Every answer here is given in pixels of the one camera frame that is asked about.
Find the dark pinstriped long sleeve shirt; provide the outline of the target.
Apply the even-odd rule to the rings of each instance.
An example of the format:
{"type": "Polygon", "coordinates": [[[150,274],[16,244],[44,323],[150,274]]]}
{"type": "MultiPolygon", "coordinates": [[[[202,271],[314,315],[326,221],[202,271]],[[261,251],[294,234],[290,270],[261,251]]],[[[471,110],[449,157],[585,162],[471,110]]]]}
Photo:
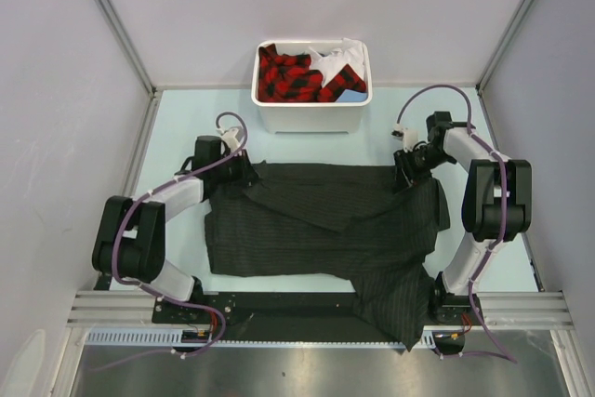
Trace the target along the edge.
{"type": "Polygon", "coordinates": [[[424,267],[450,226],[441,182],[393,189],[391,166],[268,164],[211,196],[205,244],[215,274],[327,274],[349,281],[354,313],[412,349],[429,306],[424,267]]]}

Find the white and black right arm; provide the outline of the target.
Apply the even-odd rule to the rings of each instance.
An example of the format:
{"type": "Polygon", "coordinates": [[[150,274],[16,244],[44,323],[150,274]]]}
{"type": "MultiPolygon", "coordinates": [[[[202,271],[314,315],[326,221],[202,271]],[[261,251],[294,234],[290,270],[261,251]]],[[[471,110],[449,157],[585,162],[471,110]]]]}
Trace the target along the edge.
{"type": "Polygon", "coordinates": [[[493,149],[472,125],[455,122],[449,112],[426,120],[428,139],[396,124],[392,135],[402,143],[394,153],[398,192],[429,179],[439,165],[460,165],[467,173],[461,219],[465,234],[436,280],[429,315],[439,324],[469,318],[479,308],[473,292],[501,247],[528,230],[532,219],[532,167],[493,149]]]}

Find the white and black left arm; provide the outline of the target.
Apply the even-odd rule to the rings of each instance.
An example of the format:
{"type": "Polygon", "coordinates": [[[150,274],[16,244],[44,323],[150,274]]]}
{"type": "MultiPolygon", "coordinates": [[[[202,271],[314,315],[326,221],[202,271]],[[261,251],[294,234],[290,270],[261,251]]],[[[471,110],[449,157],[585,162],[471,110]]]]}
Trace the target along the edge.
{"type": "Polygon", "coordinates": [[[173,299],[172,309],[183,321],[199,320],[205,311],[201,281],[166,259],[165,226],[210,199],[218,186],[256,177],[244,144],[245,133],[238,127],[220,136],[200,136],[194,155],[165,187],[141,200],[110,197],[92,253],[94,270],[148,287],[160,298],[173,299]]]}

